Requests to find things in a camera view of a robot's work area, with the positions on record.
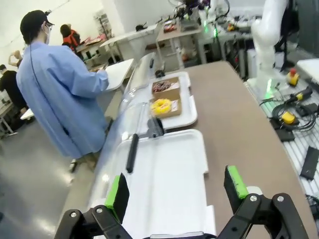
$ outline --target donut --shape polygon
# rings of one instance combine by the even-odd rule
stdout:
[[[169,81],[161,81],[153,85],[153,92],[161,92],[167,90],[171,86]]]
[[[171,101],[168,99],[158,99],[152,104],[152,111],[155,115],[161,115],[170,112]]]

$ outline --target screw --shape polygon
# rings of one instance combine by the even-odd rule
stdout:
[[[279,196],[279,197],[277,198],[277,200],[278,200],[278,202],[282,202],[282,201],[284,200],[284,197],[283,197],[283,196]]]
[[[250,201],[256,202],[256,201],[257,201],[257,197],[256,197],[256,196],[251,196],[251,197],[250,197]]]

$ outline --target blue lab coat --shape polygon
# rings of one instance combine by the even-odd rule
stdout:
[[[107,123],[96,97],[109,85],[105,71],[89,72],[67,46],[35,42],[25,49],[16,78],[28,106],[63,155],[80,158],[102,148]]]

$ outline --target yellow donut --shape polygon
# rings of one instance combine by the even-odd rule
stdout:
[[[161,115],[170,112],[171,101],[168,99],[158,99],[152,104],[152,111],[155,115]]]

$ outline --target black cap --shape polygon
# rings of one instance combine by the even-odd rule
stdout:
[[[35,30],[39,30],[41,25],[43,24],[44,21],[47,23],[52,24],[51,22],[48,21],[47,16],[49,15],[50,12],[43,12],[41,10],[35,10],[29,12],[27,15],[25,15],[21,21],[20,25],[20,31],[23,35],[29,36],[31,32]]]

